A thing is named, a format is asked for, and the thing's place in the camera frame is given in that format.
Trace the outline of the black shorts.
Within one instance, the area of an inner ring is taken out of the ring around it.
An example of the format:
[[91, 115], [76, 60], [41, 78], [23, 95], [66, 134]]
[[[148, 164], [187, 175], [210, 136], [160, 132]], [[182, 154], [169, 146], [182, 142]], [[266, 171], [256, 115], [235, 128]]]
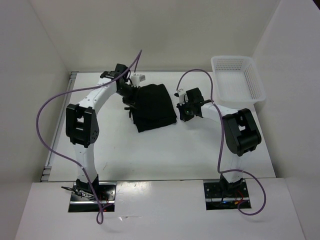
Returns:
[[177, 123], [177, 115], [171, 97], [164, 84], [149, 84], [135, 88], [122, 98], [137, 131], [154, 130]]

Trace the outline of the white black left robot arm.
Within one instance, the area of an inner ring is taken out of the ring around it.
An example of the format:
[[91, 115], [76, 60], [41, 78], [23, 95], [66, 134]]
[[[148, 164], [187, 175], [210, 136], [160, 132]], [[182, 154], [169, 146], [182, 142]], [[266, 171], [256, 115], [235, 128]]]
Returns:
[[77, 170], [76, 192], [89, 200], [100, 194], [99, 175], [95, 167], [94, 144], [100, 129], [97, 115], [114, 94], [122, 96], [129, 107], [136, 105], [140, 83], [146, 79], [142, 74], [130, 74], [123, 64], [117, 64], [115, 70], [104, 71], [94, 89], [77, 104], [66, 107], [66, 136], [73, 144], [76, 161], [80, 164]]

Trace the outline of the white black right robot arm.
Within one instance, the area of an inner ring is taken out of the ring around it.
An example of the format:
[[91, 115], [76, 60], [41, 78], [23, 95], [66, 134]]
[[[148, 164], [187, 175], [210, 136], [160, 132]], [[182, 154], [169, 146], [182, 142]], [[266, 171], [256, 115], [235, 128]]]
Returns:
[[181, 121], [200, 117], [222, 124], [223, 140], [217, 165], [219, 191], [225, 197], [232, 196], [243, 181], [244, 161], [262, 141], [252, 112], [248, 108], [232, 109], [204, 100], [199, 88], [179, 89], [174, 96], [178, 98], [176, 107]]

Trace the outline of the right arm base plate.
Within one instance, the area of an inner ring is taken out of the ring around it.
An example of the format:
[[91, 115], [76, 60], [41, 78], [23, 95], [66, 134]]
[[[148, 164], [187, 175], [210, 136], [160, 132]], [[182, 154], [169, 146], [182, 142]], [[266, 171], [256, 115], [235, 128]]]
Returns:
[[203, 183], [206, 210], [233, 210], [251, 209], [247, 184], [243, 181], [240, 186], [229, 192], [224, 192], [219, 180], [205, 181]]

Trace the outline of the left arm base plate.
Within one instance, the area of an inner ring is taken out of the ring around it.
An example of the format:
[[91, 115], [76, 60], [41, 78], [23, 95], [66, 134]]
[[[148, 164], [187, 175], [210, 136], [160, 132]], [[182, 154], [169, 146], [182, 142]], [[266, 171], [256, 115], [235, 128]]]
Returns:
[[[100, 182], [97, 197], [103, 208], [103, 212], [115, 211], [116, 199], [116, 183]], [[78, 190], [76, 183], [71, 187], [63, 187], [65, 190], [71, 191], [68, 212], [69, 213], [89, 213], [98, 212], [99, 206], [92, 193]]]

